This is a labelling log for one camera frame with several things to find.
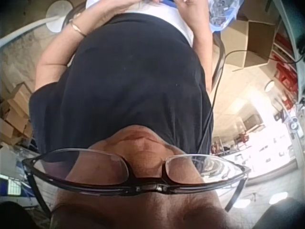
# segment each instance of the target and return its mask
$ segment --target black shirt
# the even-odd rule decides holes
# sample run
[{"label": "black shirt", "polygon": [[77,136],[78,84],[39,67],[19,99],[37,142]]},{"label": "black shirt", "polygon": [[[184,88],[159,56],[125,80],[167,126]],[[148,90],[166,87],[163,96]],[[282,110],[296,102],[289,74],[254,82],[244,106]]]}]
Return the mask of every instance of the black shirt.
[{"label": "black shirt", "polygon": [[[87,148],[130,125],[196,153],[211,109],[204,72],[186,38],[150,15],[122,14],[87,36],[57,83],[30,99],[40,153]],[[208,154],[213,122],[203,151]]]}]

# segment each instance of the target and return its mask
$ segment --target open cardboard box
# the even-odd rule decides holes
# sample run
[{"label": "open cardboard box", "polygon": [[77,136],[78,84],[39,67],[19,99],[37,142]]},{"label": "open cardboard box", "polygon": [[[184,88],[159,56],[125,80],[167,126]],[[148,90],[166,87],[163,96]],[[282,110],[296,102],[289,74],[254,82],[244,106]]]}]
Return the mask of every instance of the open cardboard box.
[{"label": "open cardboard box", "polygon": [[237,19],[221,32],[225,52],[248,50],[230,54],[226,63],[240,68],[268,64],[275,38],[275,23],[253,0],[245,0]]}]

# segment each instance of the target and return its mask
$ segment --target gold bracelet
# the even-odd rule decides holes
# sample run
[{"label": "gold bracelet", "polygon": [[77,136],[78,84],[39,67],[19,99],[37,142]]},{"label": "gold bracelet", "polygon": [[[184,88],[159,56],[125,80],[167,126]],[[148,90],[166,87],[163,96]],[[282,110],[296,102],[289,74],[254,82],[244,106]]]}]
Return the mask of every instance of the gold bracelet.
[{"label": "gold bracelet", "polygon": [[82,33],[82,31],[80,30],[80,28],[78,28],[77,25],[75,25],[72,21],[70,21],[70,24],[72,26],[72,28],[74,28],[75,31],[77,31],[81,36],[86,37],[87,35]]}]

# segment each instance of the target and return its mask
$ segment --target black cable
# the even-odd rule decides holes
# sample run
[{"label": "black cable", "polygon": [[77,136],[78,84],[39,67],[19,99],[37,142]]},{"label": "black cable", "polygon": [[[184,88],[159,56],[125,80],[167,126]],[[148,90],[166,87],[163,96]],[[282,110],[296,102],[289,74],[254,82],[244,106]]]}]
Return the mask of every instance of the black cable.
[{"label": "black cable", "polygon": [[[215,101],[216,101],[216,96],[217,96],[217,91],[218,91],[218,87],[219,87],[219,83],[220,83],[220,80],[223,76],[223,72],[224,72],[224,64],[225,64],[225,60],[227,59],[227,57],[229,55],[231,55],[232,53],[235,53],[235,52],[253,52],[253,51],[250,51],[250,50],[234,50],[234,51],[231,51],[229,52],[225,57],[224,57],[224,63],[222,65],[222,67],[218,70],[218,72],[220,72],[220,76],[219,76],[219,80],[217,82],[217,86],[216,86],[216,89],[215,89],[215,94],[214,94],[214,98],[213,98],[213,103],[212,103],[212,106],[211,106],[211,109],[209,111],[209,114],[208,114],[208,118],[207,118],[207,121],[204,125],[204,131],[203,131],[203,135],[202,135],[202,138],[200,140],[200,145],[199,145],[199,148],[197,150],[197,153],[200,154],[201,150],[202,150],[202,146],[203,146],[203,142],[204,142],[204,138],[205,138],[205,135],[207,133],[207,130],[208,130],[208,125],[211,121],[211,117],[212,117],[212,113],[213,113],[213,109],[214,109],[214,105],[215,105]],[[294,63],[298,63],[300,62],[304,57],[305,57],[305,53],[300,57],[300,59],[298,59],[297,61],[294,61],[294,62],[286,62],[286,61],[280,61],[280,60],[276,60],[276,59],[273,59],[271,57],[267,57],[267,56],[263,56],[263,55],[260,55],[256,52],[253,52],[255,53],[256,55],[259,55],[261,57],[264,57],[264,58],[268,58],[270,60],[273,60],[273,61],[276,61],[276,62],[281,62],[281,63],[288,63],[288,64],[294,64]]]}]

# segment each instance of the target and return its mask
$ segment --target bright light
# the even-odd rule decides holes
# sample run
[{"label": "bright light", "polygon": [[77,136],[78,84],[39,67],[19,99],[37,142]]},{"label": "bright light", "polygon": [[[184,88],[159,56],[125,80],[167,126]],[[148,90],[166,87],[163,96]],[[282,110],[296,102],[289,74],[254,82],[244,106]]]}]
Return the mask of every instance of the bright light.
[{"label": "bright light", "polygon": [[251,203],[250,199],[239,199],[233,205],[234,208],[245,208]]},{"label": "bright light", "polygon": [[269,204],[276,204],[277,202],[281,201],[282,199],[286,199],[288,196],[287,192],[280,192],[271,196]]},{"label": "bright light", "polygon": [[266,87],[265,87],[265,92],[269,92],[271,91],[271,89],[275,86],[275,82],[273,80],[269,81],[267,84],[266,84]]}]

